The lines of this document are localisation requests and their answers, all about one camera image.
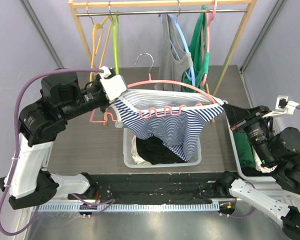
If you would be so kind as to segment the blue striped tank top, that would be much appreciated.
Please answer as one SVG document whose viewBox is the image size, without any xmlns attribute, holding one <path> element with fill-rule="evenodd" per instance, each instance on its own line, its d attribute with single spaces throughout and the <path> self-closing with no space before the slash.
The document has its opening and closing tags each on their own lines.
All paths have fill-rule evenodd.
<svg viewBox="0 0 300 240">
<path fill-rule="evenodd" d="M 119 101 L 114 104 L 118 122 L 116 127 L 129 129 L 137 138 L 157 137 L 163 145 L 188 162 L 196 151 L 198 139 L 205 125 L 224 112 L 222 106 L 185 107 L 180 115 L 167 111 L 163 117 L 141 118 L 136 110 Z"/>
</svg>

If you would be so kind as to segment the black tank top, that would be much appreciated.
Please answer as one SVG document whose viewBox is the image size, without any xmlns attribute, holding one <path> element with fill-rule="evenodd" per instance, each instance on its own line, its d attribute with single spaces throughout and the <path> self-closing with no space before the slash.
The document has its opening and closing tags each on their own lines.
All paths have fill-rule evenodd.
<svg viewBox="0 0 300 240">
<path fill-rule="evenodd" d="M 135 145 L 138 155 L 152 165 L 185 163 L 182 158 L 164 146 L 163 141 L 158 137 L 136 138 Z"/>
</svg>

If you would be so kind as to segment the white tank top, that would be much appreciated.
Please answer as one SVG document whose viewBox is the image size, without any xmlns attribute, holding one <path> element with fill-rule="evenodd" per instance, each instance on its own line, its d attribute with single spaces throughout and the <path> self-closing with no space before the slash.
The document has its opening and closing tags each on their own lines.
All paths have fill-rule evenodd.
<svg viewBox="0 0 300 240">
<path fill-rule="evenodd" d="M 150 162 L 144 160 L 138 153 L 137 151 L 137 138 L 134 135 L 131 140 L 131 154 L 132 154 L 132 159 L 134 160 L 134 163 L 137 165 L 151 165 Z"/>
</svg>

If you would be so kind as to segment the yellow plastic hanger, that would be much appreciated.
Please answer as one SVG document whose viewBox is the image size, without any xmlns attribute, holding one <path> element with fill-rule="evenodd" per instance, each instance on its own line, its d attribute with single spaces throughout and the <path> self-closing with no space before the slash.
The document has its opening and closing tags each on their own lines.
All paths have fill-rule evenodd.
<svg viewBox="0 0 300 240">
<path fill-rule="evenodd" d="M 90 67 L 92 69 L 95 69 L 95 58 L 100 50 L 100 46 L 101 46 L 101 40 L 103 38 L 104 35 L 104 31 L 105 31 L 105 24 L 107 22 L 109 22 L 109 28 L 107 31 L 107 35 L 105 38 L 105 44 L 101 53 L 101 57 L 100 57 L 100 62 L 98 67 L 101 68 L 103 66 L 103 62 L 104 62 L 104 58 L 106 55 L 106 50 L 107 50 L 107 46 L 108 46 L 108 42 L 109 42 L 109 38 L 110 38 L 110 33 L 113 27 L 113 19 L 110 16 L 106 16 L 101 23 L 94 23 L 94 20 L 92 18 L 92 16 L 90 16 L 89 13 L 89 7 L 88 7 L 88 3 L 86 4 L 85 8 L 86 8 L 86 13 L 88 14 L 88 17 L 90 18 L 93 28 L 92 28 L 92 52 L 91 52 L 91 61 L 90 61 Z"/>
</svg>

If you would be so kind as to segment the lime green hanger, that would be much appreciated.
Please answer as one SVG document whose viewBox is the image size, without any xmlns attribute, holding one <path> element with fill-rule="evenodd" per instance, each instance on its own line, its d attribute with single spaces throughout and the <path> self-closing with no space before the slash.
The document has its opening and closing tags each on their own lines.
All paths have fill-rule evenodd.
<svg viewBox="0 0 300 240">
<path fill-rule="evenodd" d="M 115 73 L 120 73 L 119 67 L 119 18 L 111 12 L 111 1 L 108 2 L 109 15 L 112 18 L 112 41 Z"/>
</svg>

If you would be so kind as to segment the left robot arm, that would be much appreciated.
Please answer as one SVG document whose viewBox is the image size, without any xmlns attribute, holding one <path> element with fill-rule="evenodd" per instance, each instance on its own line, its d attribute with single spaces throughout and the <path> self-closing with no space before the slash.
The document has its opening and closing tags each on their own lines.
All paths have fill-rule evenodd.
<svg viewBox="0 0 300 240">
<path fill-rule="evenodd" d="M 90 200 L 98 185 L 86 172 L 52 174 L 43 168 L 53 143 L 68 122 L 95 109 L 105 111 L 115 100 L 108 83 L 111 67 L 89 68 L 93 81 L 80 87 L 78 68 L 60 68 L 33 77 L 26 83 L 14 109 L 15 151 L 6 177 L 0 178 L 3 197 L 12 209 L 40 206 L 57 196 L 77 195 Z"/>
</svg>

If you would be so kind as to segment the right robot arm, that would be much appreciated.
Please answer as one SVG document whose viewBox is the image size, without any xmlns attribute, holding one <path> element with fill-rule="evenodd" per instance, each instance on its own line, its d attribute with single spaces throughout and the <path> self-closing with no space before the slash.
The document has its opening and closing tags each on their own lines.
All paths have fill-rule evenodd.
<svg viewBox="0 0 300 240">
<path fill-rule="evenodd" d="M 261 193 L 229 171 L 216 180 L 216 193 L 247 202 L 276 222 L 289 239 L 300 240 L 300 131 L 287 127 L 274 134 L 272 124 L 276 112 L 263 105 L 241 108 L 225 103 L 222 107 L 230 129 L 246 134 L 262 167 L 274 168 L 270 176 L 281 189 L 289 192 L 294 205 Z"/>
</svg>

